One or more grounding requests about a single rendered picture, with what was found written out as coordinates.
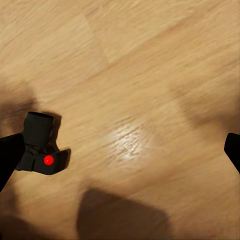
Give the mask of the digital camera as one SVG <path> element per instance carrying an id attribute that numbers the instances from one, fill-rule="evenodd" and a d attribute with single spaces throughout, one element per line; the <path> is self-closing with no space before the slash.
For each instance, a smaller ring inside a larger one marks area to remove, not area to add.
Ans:
<path id="1" fill-rule="evenodd" d="M 17 171 L 53 175 L 65 169 L 68 152 L 57 152 L 49 142 L 54 129 L 55 117 L 27 112 L 22 136 L 26 151 L 15 168 Z"/>

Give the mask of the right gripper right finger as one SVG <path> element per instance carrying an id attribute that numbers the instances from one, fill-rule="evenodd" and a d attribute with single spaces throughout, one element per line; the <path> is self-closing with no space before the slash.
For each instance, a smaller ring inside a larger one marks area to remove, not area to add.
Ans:
<path id="1" fill-rule="evenodd" d="M 224 150 L 240 173 L 240 135 L 228 133 Z"/>

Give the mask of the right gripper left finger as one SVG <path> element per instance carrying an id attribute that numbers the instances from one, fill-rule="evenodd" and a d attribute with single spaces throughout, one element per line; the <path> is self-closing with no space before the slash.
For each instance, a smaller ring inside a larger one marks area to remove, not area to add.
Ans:
<path id="1" fill-rule="evenodd" d="M 0 138 L 0 193 L 26 152 L 22 133 Z"/>

